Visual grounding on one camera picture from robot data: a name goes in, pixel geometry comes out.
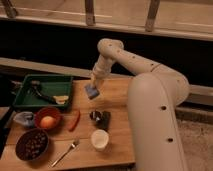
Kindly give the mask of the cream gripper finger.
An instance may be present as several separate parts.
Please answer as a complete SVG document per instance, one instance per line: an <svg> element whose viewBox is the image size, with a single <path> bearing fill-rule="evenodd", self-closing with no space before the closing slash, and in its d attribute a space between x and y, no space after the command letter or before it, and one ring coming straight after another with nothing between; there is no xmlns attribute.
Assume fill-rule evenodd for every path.
<svg viewBox="0 0 213 171"><path fill-rule="evenodd" d="M103 85L104 80L98 80L97 81L97 88L101 88L101 86Z"/></svg>
<svg viewBox="0 0 213 171"><path fill-rule="evenodd" d="M96 86L96 78L95 77L91 77L90 84L91 84L91 86Z"/></svg>

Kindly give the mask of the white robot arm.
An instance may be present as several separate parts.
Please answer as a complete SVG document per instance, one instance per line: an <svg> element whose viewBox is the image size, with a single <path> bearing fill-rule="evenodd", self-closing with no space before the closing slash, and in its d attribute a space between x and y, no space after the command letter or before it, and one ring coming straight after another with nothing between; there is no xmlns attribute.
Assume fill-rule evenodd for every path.
<svg viewBox="0 0 213 171"><path fill-rule="evenodd" d="M127 108L132 131L136 171L188 171L175 107L189 95L189 82L180 72L128 52L120 40L98 42L98 61L91 74L91 87L119 63L134 74L128 86Z"/></svg>

